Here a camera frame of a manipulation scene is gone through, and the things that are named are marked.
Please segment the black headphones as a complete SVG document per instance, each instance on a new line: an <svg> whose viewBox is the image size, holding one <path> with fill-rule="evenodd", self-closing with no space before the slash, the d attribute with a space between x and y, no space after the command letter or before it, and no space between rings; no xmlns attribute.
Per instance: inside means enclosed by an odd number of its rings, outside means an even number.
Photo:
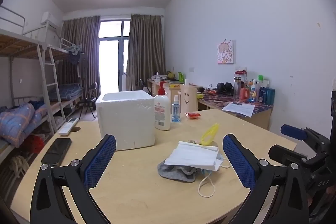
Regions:
<svg viewBox="0 0 336 224"><path fill-rule="evenodd" d="M231 83L218 83L216 87L218 94L224 94L225 96L233 96L234 88Z"/></svg>

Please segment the blue spray bottle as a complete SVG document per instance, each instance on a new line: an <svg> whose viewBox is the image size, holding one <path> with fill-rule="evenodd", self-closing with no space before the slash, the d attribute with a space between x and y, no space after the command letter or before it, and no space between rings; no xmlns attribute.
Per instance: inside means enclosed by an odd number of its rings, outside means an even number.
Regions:
<svg viewBox="0 0 336 224"><path fill-rule="evenodd" d="M175 95L172 104L172 122L178 123L180 121L181 121L181 111L180 111L179 95Z"/></svg>

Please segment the blue plaid quilt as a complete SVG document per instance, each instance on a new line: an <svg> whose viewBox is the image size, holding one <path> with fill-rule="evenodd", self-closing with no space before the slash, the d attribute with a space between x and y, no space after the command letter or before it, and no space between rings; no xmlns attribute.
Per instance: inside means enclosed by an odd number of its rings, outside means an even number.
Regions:
<svg viewBox="0 0 336 224"><path fill-rule="evenodd" d="M1 137L18 148L47 115L47 106L37 109L30 102L1 111Z"/></svg>

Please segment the white remote control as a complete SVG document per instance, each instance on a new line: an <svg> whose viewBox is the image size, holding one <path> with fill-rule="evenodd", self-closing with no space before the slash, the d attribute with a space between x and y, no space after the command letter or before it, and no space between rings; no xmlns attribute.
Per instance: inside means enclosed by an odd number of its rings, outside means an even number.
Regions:
<svg viewBox="0 0 336 224"><path fill-rule="evenodd" d="M62 127L59 129L58 134L61 136L67 136L72 129L76 126L78 123L79 118L71 118L69 119Z"/></svg>

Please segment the gray sock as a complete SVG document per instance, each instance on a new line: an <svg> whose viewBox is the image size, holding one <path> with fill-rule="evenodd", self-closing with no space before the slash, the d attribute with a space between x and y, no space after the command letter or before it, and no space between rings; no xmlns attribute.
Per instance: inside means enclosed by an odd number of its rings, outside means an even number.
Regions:
<svg viewBox="0 0 336 224"><path fill-rule="evenodd" d="M166 179L192 183L196 180L200 169L190 166L166 165L165 162L159 163L157 166L158 174Z"/></svg>

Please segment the glass balcony door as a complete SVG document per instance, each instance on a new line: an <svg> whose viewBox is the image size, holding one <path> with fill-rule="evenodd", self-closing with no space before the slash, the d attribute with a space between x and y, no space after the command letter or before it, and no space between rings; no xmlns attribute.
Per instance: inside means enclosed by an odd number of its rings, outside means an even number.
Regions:
<svg viewBox="0 0 336 224"><path fill-rule="evenodd" d="M130 20L100 22L99 73L102 94L126 90Z"/></svg>

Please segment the left brown curtain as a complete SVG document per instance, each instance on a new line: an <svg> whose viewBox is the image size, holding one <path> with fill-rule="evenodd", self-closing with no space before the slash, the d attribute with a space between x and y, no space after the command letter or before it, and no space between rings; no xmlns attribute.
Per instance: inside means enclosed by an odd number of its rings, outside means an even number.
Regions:
<svg viewBox="0 0 336 224"><path fill-rule="evenodd" d="M61 38L72 43L76 49L59 61L57 73L59 84L80 84L83 93L93 83L100 82L98 58L100 16L66 20L63 23Z"/></svg>

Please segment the black smartphone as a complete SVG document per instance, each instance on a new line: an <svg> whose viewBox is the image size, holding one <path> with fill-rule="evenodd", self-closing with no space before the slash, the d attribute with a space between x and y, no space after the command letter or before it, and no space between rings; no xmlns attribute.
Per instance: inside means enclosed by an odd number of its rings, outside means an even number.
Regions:
<svg viewBox="0 0 336 224"><path fill-rule="evenodd" d="M43 156L41 164L48 164L51 167L60 166L71 144L72 140L70 138L55 139Z"/></svg>

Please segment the black folding chair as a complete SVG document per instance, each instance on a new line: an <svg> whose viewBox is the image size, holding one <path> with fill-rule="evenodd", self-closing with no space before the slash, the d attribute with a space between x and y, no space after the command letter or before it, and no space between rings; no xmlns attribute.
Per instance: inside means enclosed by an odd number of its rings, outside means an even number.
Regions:
<svg viewBox="0 0 336 224"><path fill-rule="evenodd" d="M87 111L90 110L93 118L94 119L97 118L95 114L93 113L95 109L96 100L97 100L97 86L98 86L97 82L94 82L93 84L91 84L84 98L79 101L79 109L80 109L79 119L81 119L81 115L83 113L84 108L86 108L85 113L87 113Z"/></svg>

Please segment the wooden smiley chair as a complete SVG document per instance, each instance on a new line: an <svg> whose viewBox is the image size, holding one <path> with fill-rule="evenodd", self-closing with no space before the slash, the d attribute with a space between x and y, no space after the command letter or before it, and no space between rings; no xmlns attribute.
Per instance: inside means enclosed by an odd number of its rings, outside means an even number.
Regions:
<svg viewBox="0 0 336 224"><path fill-rule="evenodd" d="M181 113L195 112L198 110L197 88L192 85L180 86Z"/></svg>

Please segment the brown curtain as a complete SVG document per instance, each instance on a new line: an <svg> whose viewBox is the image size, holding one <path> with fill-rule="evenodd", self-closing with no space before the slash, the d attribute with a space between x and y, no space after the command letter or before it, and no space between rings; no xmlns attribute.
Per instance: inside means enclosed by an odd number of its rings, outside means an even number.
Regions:
<svg viewBox="0 0 336 224"><path fill-rule="evenodd" d="M130 19L126 67L127 91L140 90L141 80L166 72L165 44L160 16L133 14Z"/></svg>
<svg viewBox="0 0 336 224"><path fill-rule="evenodd" d="M61 38L72 43L76 49L59 61L57 73L59 84L80 84L83 93L93 83L100 82L98 58L100 16L66 20L63 23Z"/></svg>

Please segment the pink cartoon wall picture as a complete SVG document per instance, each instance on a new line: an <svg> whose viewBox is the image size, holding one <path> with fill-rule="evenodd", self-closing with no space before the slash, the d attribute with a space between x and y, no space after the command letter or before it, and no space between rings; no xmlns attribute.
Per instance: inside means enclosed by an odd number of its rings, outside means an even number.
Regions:
<svg viewBox="0 0 336 224"><path fill-rule="evenodd" d="M234 42L232 40L224 40L217 47L218 64L234 63Z"/></svg>

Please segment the yellow foam net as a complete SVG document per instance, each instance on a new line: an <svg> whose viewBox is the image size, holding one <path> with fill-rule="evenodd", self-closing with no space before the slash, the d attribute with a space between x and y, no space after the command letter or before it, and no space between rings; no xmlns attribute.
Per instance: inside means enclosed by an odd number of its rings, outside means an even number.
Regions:
<svg viewBox="0 0 336 224"><path fill-rule="evenodd" d="M200 144L204 146L210 145L214 139L216 134L218 133L220 124L213 124L201 137Z"/></svg>

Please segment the white tissue stack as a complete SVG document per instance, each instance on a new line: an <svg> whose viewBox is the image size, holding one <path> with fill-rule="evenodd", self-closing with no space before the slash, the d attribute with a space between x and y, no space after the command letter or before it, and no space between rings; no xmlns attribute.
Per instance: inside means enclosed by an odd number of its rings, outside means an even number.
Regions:
<svg viewBox="0 0 336 224"><path fill-rule="evenodd" d="M165 165L189 166L198 169L218 171L224 162L224 157L217 146L179 141L177 147L165 160Z"/></svg>

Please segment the right brown curtain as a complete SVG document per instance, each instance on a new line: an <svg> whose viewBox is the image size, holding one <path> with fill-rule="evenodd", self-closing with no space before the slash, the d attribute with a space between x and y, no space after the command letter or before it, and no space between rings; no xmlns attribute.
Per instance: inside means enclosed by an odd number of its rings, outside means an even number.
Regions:
<svg viewBox="0 0 336 224"><path fill-rule="evenodd" d="M166 72L165 44L160 16L133 14L130 19L126 67L127 91L140 90L141 80Z"/></svg>

